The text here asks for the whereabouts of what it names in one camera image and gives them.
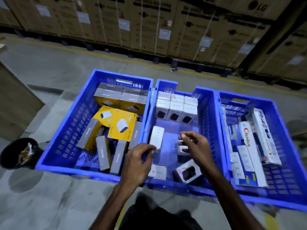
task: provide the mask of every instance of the hand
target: hand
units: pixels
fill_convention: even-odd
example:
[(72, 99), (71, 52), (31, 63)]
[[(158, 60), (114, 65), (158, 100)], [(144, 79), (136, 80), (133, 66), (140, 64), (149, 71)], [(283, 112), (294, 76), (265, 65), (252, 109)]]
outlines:
[(182, 131), (178, 139), (183, 140), (188, 147), (188, 150), (183, 151), (190, 153), (194, 162), (204, 170), (206, 174), (209, 171), (217, 169), (206, 137), (195, 131)]
[[(143, 163), (142, 154), (149, 151), (146, 161)], [(148, 177), (153, 161), (153, 153), (156, 147), (151, 144), (141, 143), (129, 150), (125, 157), (122, 169), (122, 176), (119, 184), (121, 188), (127, 189), (131, 193), (141, 185)]]

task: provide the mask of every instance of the left hand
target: left hand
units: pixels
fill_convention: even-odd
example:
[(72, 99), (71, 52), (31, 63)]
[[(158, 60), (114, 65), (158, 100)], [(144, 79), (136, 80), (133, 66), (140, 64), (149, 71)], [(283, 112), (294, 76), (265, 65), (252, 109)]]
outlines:
[[(141, 157), (147, 150), (149, 154), (146, 161), (143, 163)], [(127, 189), (127, 191), (133, 193), (135, 189), (147, 179), (151, 170), (153, 153), (155, 150), (155, 146), (141, 143), (127, 152), (122, 169), (122, 176), (119, 182), (121, 188)]]

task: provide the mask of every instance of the blue plastic crate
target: blue plastic crate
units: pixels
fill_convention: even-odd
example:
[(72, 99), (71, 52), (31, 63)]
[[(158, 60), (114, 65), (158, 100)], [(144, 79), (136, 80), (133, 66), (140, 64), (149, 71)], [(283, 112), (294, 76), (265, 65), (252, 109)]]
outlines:
[(150, 108), (153, 79), (95, 69), (36, 164), (36, 169), (60, 174), (80, 174), (101, 178), (104, 181), (119, 182), (119, 176), (99, 171), (97, 154), (90, 156), (76, 148), (76, 144), (87, 124), (98, 111), (98, 105), (93, 95), (100, 82), (148, 90), (138, 140), (139, 143), (142, 142), (146, 118)]
[[(246, 202), (258, 202), (284, 208), (307, 211), (307, 174), (303, 167), (288, 130), (278, 114), (275, 103), (271, 100), (245, 96), (231, 92), (218, 92), (220, 99), (220, 119), (225, 144), (228, 166), (228, 178)], [(264, 168), (269, 188), (236, 186), (233, 177), (222, 105), (226, 108), (227, 124), (238, 123), (238, 117), (251, 107), (262, 109), (282, 166), (271, 165)]]
[[(154, 154), (153, 163), (167, 167), (166, 180), (149, 178), (146, 186), (152, 189), (160, 189), (168, 192), (193, 195), (215, 196), (212, 186), (204, 179), (201, 186), (187, 185), (173, 181), (173, 170), (180, 164), (176, 154), (176, 144), (181, 131), (196, 131), (207, 137), (211, 152), (217, 166), (223, 174), (228, 174), (226, 158), (224, 153), (223, 135), (220, 127), (218, 99), (212, 89), (196, 87), (193, 93), (176, 91), (177, 82), (158, 79), (155, 92), (152, 96), (151, 108), (149, 111), (143, 142), (148, 143), (149, 135), (153, 126), (164, 127), (162, 147), (159, 154)], [(181, 94), (198, 99), (198, 121), (192, 124), (172, 122), (156, 119), (153, 117), (157, 102), (158, 91)]]

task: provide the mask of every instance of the concrete floor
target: concrete floor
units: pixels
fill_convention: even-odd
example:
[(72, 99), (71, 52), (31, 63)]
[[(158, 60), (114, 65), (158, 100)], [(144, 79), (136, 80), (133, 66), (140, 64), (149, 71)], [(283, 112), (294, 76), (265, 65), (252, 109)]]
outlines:
[[(271, 99), (276, 102), (286, 123), (293, 120), (307, 122), (306, 90), (293, 92), (263, 82), (244, 81), (236, 77), (220, 78), (216, 74), (199, 74), (188, 69), (172, 73), (169, 65), (154, 65), (141, 59), (128, 59), (124, 55), (88, 52), (82, 48), (19, 39), (13, 35), (6, 37), (2, 43), (7, 50), (2, 52), (0, 60), (48, 108), (40, 116), (37, 128), (25, 133), (38, 142), (50, 140), (94, 68), (155, 80), (178, 81), (177, 89), (185, 92), (192, 92), (195, 86), (204, 86)], [(0, 139), (0, 149), (6, 144)], [(25, 230), (86, 229), (113, 186), (108, 182), (78, 180), (45, 171), (6, 171), (0, 168), (0, 227)], [(134, 203), (138, 192), (148, 194), (171, 213), (189, 210), (203, 229), (230, 228), (221, 206), (213, 198), (199, 200), (139, 187), (126, 209)], [(273, 218), (262, 211), (263, 206), (248, 207), (267, 229), (274, 229), (269, 227), (272, 224), (277, 229), (305, 229), (307, 225), (307, 213), (280, 209)]]

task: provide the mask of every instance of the forearm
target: forearm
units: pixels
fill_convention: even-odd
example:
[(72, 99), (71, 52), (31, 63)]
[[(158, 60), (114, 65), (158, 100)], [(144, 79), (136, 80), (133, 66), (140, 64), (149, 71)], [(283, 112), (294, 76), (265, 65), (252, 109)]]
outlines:
[(256, 218), (251, 214), (232, 185), (226, 180), (217, 167), (207, 171), (207, 177), (213, 186), (215, 194), (222, 206), (232, 230), (261, 229)]
[(90, 230), (113, 230), (123, 206), (133, 192), (121, 184), (116, 185)]

